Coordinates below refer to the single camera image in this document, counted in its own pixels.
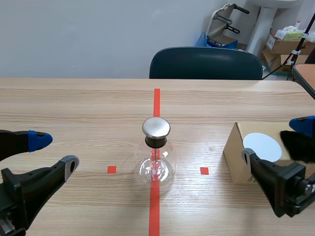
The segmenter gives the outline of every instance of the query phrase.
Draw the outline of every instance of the white circle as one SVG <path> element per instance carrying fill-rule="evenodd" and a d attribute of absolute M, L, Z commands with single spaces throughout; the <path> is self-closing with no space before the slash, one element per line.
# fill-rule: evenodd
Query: white circle
<path fill-rule="evenodd" d="M 266 161 L 275 162 L 281 158 L 282 150 L 276 140 L 261 133 L 251 133 L 243 140 L 244 148 L 250 148 L 256 155 Z"/>

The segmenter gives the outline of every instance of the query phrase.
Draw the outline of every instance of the metal lid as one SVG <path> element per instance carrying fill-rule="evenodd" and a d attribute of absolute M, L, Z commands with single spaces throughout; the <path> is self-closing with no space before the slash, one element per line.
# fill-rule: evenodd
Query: metal lid
<path fill-rule="evenodd" d="M 152 117 L 143 122 L 142 131 L 151 139 L 163 139 L 171 131 L 171 125 L 161 117 Z"/>

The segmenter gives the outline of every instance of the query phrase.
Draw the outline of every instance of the chair backrest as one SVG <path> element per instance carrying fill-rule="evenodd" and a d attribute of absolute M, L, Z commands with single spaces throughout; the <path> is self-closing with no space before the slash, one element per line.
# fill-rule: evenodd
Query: chair backrest
<path fill-rule="evenodd" d="M 262 66 L 251 54 L 222 48 L 167 48 L 158 52 L 150 79 L 261 80 Z"/>

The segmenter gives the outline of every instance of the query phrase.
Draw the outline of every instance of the red tape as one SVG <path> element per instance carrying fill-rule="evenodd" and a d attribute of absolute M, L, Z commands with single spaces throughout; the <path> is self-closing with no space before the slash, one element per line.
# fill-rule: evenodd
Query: red tape
<path fill-rule="evenodd" d="M 153 116 L 160 116 L 160 89 L 154 89 Z M 157 160 L 159 160 L 159 149 L 157 149 Z M 155 150 L 152 150 L 151 161 L 153 170 L 158 172 L 158 164 L 155 160 Z M 149 213 L 149 236 L 159 236 L 159 178 L 157 174 L 152 174 L 150 187 L 150 213 Z"/>

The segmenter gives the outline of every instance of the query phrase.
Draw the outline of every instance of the glass bottle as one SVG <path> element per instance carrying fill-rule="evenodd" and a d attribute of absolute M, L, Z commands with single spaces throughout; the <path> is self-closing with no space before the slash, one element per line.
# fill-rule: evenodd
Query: glass bottle
<path fill-rule="evenodd" d="M 152 117 L 144 121 L 142 131 L 144 142 L 135 152 L 135 174 L 148 185 L 169 183 L 176 172 L 177 156 L 171 143 L 166 139 L 171 126 L 167 120 Z"/>

